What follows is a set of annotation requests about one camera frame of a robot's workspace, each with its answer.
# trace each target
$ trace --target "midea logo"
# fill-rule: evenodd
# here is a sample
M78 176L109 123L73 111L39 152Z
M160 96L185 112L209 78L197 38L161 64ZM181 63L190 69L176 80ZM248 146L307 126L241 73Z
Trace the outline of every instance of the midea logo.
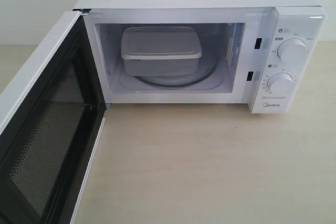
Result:
M265 102L264 103L264 107L280 107L280 104L274 104L274 103L268 103L268 102Z

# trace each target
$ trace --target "door hinge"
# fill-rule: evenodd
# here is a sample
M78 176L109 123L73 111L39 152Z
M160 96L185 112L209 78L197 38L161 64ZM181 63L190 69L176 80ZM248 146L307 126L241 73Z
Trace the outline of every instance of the door hinge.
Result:
M91 11L91 9L73 9L73 10L79 11L81 16L87 16Z

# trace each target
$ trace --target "mesh screen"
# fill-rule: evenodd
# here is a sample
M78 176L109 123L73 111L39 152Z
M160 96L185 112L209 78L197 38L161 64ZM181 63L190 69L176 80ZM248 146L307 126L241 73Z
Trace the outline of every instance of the mesh screen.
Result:
M82 116L85 103L73 65L50 87L45 106L10 173L10 179L42 216Z

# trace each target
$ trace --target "control panel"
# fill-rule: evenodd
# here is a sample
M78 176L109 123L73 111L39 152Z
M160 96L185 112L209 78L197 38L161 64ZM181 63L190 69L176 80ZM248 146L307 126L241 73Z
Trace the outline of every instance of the control panel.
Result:
M321 7L276 7L278 21L252 113L286 112L325 20Z

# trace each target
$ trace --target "light wood surface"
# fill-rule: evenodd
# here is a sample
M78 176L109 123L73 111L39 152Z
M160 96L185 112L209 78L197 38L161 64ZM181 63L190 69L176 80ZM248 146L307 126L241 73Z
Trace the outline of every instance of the light wood surface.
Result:
M113 105L76 224L336 223L335 52L318 44L286 114Z

